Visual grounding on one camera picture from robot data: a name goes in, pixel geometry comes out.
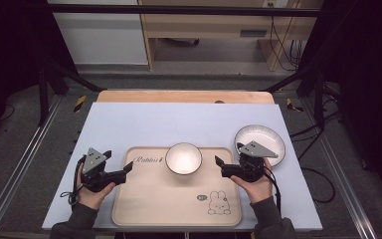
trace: wooden cabinet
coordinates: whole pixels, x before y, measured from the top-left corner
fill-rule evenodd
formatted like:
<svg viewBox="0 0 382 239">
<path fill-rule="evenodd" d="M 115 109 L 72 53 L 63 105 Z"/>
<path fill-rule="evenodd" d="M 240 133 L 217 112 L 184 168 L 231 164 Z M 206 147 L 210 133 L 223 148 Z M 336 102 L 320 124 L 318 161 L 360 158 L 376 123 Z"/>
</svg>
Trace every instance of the wooden cabinet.
<svg viewBox="0 0 382 239">
<path fill-rule="evenodd" d="M 263 7 L 264 0 L 139 0 L 142 5 Z M 288 0 L 288 8 L 320 8 L 321 0 Z M 157 38 L 257 38 L 269 69 L 274 71 L 278 59 L 272 51 L 270 32 L 272 17 L 216 15 L 141 15 L 150 68 L 154 61 Z M 280 41 L 307 40 L 315 18 L 275 17 L 279 38 L 273 34 L 273 46 L 278 56 L 283 53 Z"/>
</svg>

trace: white cabinet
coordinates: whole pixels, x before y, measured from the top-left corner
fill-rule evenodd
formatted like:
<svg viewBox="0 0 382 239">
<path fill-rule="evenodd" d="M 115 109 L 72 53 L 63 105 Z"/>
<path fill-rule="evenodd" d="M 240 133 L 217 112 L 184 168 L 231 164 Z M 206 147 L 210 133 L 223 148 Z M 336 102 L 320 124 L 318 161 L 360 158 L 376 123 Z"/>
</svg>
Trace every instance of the white cabinet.
<svg viewBox="0 0 382 239">
<path fill-rule="evenodd" d="M 48 0 L 54 4 L 136 5 L 136 0 Z M 148 65 L 138 14 L 54 13 L 76 65 Z"/>
</svg>

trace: power outlet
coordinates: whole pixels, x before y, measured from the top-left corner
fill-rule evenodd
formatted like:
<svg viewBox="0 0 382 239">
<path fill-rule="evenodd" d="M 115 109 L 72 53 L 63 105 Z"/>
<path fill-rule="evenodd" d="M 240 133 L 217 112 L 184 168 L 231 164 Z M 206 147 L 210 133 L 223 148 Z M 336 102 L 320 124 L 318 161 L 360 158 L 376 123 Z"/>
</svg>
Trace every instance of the power outlet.
<svg viewBox="0 0 382 239">
<path fill-rule="evenodd" d="M 264 8 L 285 8 L 288 0 L 265 0 L 263 2 Z"/>
</svg>

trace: human hand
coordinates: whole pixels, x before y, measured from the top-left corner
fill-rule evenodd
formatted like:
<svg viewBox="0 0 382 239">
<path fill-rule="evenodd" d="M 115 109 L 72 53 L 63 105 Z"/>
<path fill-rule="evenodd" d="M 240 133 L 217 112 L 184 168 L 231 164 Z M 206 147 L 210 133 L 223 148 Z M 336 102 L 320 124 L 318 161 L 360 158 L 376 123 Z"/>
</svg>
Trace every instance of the human hand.
<svg viewBox="0 0 382 239">
<path fill-rule="evenodd" d="M 272 166 L 269 163 L 269 160 L 264 157 L 266 168 L 272 170 Z M 248 182 L 242 178 L 232 175 L 231 180 L 234 181 L 238 186 L 242 187 L 248 194 L 250 202 L 252 204 L 265 200 L 272 196 L 273 185 L 271 181 L 264 175 L 259 180 L 255 182 Z"/>
<path fill-rule="evenodd" d="M 77 173 L 77 183 L 78 183 L 77 187 L 81 186 L 83 166 L 84 164 L 82 163 Z M 92 192 L 88 190 L 87 188 L 83 187 L 79 191 L 79 203 L 91 209 L 98 210 L 104 198 L 108 194 L 110 194 L 115 187 L 116 185 L 114 182 L 111 182 L 110 184 L 108 184 L 100 192 Z"/>
</svg>

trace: human arm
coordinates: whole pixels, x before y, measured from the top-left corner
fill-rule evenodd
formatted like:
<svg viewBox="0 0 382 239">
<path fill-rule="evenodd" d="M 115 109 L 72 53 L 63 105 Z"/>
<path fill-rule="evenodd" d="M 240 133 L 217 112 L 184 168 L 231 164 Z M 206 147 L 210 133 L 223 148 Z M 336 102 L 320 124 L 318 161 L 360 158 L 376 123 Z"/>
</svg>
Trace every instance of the human arm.
<svg viewBox="0 0 382 239">
<path fill-rule="evenodd" d="M 77 182 L 81 182 L 80 166 Z M 73 213 L 67 222 L 57 223 L 52 227 L 50 239 L 93 239 L 96 237 L 93 226 L 98 209 L 104 198 L 111 193 L 115 184 L 112 182 L 100 192 L 92 192 L 85 187 L 79 191 L 79 201 L 74 206 Z"/>
<path fill-rule="evenodd" d="M 265 165 L 271 170 L 272 166 L 267 159 L 265 159 Z M 247 182 L 237 176 L 231 176 L 231 179 L 248 194 L 250 205 L 258 221 L 254 229 L 256 238 L 296 238 L 291 221 L 288 218 L 282 218 L 275 205 L 272 196 L 273 185 L 267 177 L 263 176 L 255 182 Z"/>
</svg>

